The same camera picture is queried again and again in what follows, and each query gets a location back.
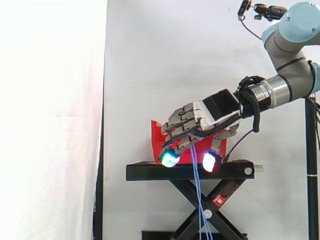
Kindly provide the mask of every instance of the gray robot arm segment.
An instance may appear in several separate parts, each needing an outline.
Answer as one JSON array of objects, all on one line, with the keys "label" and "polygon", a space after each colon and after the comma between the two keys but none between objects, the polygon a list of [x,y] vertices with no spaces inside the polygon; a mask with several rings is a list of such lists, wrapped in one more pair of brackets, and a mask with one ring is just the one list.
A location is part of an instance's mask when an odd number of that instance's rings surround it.
[{"label": "gray robot arm segment", "polygon": [[281,21],[262,34],[277,75],[261,82],[271,98],[270,108],[320,90],[320,67],[309,63],[302,49],[320,45],[320,8],[309,2],[292,6]]}]

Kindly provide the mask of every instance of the green light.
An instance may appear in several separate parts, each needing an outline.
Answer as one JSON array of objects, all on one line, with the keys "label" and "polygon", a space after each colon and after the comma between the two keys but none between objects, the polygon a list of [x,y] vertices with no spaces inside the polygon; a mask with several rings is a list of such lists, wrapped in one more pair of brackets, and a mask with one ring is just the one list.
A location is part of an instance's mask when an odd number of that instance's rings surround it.
[{"label": "green light", "polygon": [[172,168],[173,166],[175,166],[179,160],[180,160],[180,156],[172,154],[168,151],[165,151],[159,158],[159,161],[161,162],[161,164],[167,168]]}]

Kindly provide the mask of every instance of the black pole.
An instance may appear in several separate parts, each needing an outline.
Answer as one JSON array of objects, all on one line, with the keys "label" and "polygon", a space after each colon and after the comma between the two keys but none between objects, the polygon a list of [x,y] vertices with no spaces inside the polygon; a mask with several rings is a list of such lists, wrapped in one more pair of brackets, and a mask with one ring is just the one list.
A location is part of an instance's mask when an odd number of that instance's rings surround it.
[{"label": "black pole", "polygon": [[317,118],[311,102],[305,100],[305,144],[309,240],[319,240]]}]

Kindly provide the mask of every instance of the black scissor lift table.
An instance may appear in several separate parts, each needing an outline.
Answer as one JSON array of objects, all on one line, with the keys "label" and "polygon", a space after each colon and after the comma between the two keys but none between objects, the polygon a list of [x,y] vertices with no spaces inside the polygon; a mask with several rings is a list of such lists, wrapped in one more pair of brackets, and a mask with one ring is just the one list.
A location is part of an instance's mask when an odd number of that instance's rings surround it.
[{"label": "black scissor lift table", "polygon": [[[206,218],[218,231],[213,233],[214,240],[248,240],[246,233],[241,233],[219,211],[230,196],[246,179],[255,178],[254,164],[248,160],[237,160],[216,164],[213,172],[198,165],[201,180],[220,180],[218,185],[207,195],[201,196]],[[195,210],[175,232],[142,231],[142,240],[198,240],[199,239],[199,203],[197,190],[191,182],[194,179],[192,164],[164,167],[155,162],[139,162],[126,166],[127,181],[170,181],[195,207]]]}]

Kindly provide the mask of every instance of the white wall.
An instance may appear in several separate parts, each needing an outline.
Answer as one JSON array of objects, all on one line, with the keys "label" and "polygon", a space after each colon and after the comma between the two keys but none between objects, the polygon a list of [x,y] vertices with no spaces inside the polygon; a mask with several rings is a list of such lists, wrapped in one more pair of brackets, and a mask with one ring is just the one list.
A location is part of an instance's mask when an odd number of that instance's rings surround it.
[{"label": "white wall", "polygon": [[[296,1],[264,1],[289,7]],[[125,166],[152,159],[150,120],[245,76],[275,74],[263,44],[237,19],[240,0],[110,0],[105,61],[104,240],[174,231],[194,209],[169,182],[126,182]],[[270,23],[246,23],[261,34]],[[320,61],[320,54],[307,56]],[[241,122],[239,134],[252,127]],[[304,102],[262,114],[261,132],[232,155],[264,166],[221,211],[249,239],[307,238]],[[206,182],[209,189],[211,182]]]}]

